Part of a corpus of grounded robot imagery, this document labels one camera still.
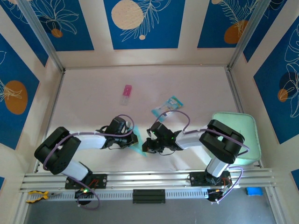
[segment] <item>beige circle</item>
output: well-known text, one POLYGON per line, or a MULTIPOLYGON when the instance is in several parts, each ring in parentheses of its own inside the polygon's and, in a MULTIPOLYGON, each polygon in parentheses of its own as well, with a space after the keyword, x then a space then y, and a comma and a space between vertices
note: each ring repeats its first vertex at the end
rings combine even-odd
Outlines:
POLYGON ((214 5, 219 4, 220 2, 222 2, 222 0, 212 0, 212 3, 213 3, 214 5))
POLYGON ((17 4, 16 0, 8 0, 9 2, 13 3, 13 4, 17 4))
POLYGON ((119 1, 111 11, 112 20, 120 29, 134 29, 143 21, 143 12, 132 0, 119 1))

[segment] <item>small pink object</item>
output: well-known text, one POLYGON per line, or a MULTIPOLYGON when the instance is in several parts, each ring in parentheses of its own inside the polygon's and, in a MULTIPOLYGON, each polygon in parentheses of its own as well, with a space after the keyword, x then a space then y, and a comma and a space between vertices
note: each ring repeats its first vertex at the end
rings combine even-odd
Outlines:
POLYGON ((121 105, 126 106, 128 104, 130 95, 131 95, 131 91, 132 91, 132 86, 131 85, 126 85, 123 93, 122 93, 122 99, 121 99, 121 105))

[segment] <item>metal bracket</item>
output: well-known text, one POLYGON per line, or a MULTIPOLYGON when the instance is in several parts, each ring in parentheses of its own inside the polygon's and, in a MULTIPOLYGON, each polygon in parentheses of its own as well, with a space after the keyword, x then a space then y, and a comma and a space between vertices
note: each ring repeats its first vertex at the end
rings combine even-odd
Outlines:
MULTIPOLYGON (((93 181, 96 180, 96 186, 91 186, 95 189, 106 189, 107 183, 107 174, 92 174, 89 176, 89 180, 85 183, 87 186, 93 181)), ((74 182, 72 179, 67 178, 65 181, 65 189, 81 189, 82 185, 74 182)))
MULTIPOLYGON (((215 186, 223 186, 223 178, 231 179, 230 173, 228 171, 223 171, 220 176, 220 181, 215 186)), ((192 187, 209 187, 211 184, 206 181, 205 172, 191 172, 190 181, 192 187)))

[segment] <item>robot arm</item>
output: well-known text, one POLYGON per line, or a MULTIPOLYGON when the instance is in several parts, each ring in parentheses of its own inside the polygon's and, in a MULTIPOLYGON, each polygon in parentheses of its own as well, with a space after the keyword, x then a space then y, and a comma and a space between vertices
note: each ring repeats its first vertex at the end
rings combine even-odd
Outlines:
POLYGON ((186 133, 182 131, 173 133, 160 122, 156 122, 148 130, 150 136, 151 133, 157 138, 154 140, 147 138, 142 145, 144 152, 162 153, 165 147, 171 151, 181 151, 193 146, 205 146, 210 150, 215 157, 206 168, 206 181, 212 185, 216 185, 221 180, 225 168, 234 163, 241 144, 245 141, 240 133, 217 120, 211 120, 202 129, 186 133))
MULTIPOLYGON (((122 131, 127 130, 126 121, 120 117, 115 117, 109 126, 104 126, 98 133, 123 135, 122 131)), ((74 154, 79 150, 99 148, 104 149, 118 144, 120 148, 128 147, 138 142, 137 136, 132 132, 127 136, 111 137, 101 135, 77 135, 71 136, 58 148, 47 161, 47 169, 54 175, 64 174, 79 181, 92 175, 85 165, 73 160, 74 154)), ((44 164, 47 156, 63 138, 69 136, 70 132, 64 127, 58 127, 35 151, 34 156, 44 164)))

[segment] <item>blue packet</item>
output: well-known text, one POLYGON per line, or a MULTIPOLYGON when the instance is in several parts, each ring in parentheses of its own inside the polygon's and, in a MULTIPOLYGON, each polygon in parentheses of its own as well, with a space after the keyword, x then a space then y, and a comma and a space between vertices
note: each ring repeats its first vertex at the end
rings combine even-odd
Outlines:
MULTIPOLYGON (((183 104, 181 103, 181 101, 178 100, 178 98, 176 98, 175 96, 170 97, 162 106, 160 107, 156 107, 154 110, 152 110, 151 112, 155 115, 155 117, 159 117, 159 115, 161 113, 164 113, 166 111, 170 111, 170 110, 177 110, 180 107, 182 107, 183 104)), ((164 113, 160 118, 159 121, 163 122, 172 112, 167 112, 164 113)))

